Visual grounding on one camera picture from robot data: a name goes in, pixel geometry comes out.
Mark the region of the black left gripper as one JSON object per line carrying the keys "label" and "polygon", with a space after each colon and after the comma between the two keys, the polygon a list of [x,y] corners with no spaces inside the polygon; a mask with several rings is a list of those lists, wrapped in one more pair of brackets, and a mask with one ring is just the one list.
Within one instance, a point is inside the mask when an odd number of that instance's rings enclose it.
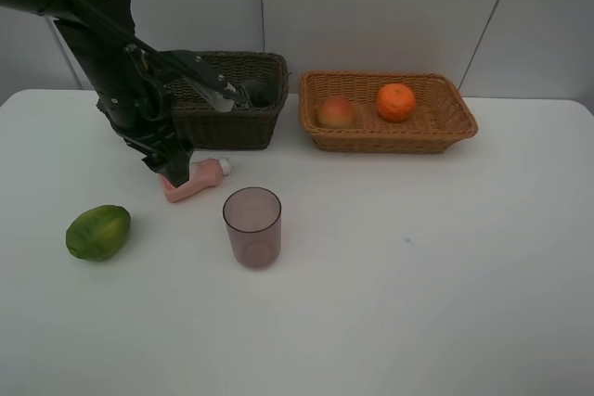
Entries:
{"label": "black left gripper", "polygon": [[151,171],[165,177],[173,187],[189,180],[193,147],[175,128],[173,94],[144,84],[108,84],[96,93],[97,107],[111,128],[127,146],[144,156],[143,162]]}

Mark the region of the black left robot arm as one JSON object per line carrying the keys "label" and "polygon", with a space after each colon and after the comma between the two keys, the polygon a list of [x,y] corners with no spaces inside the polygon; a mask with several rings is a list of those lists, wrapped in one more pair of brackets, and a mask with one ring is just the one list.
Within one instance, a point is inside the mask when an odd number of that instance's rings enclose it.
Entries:
{"label": "black left robot arm", "polygon": [[172,185],[188,180],[191,144],[175,129],[175,99],[165,87],[187,70],[136,37],[131,0],[1,0],[1,4],[53,19],[97,92],[113,131]]}

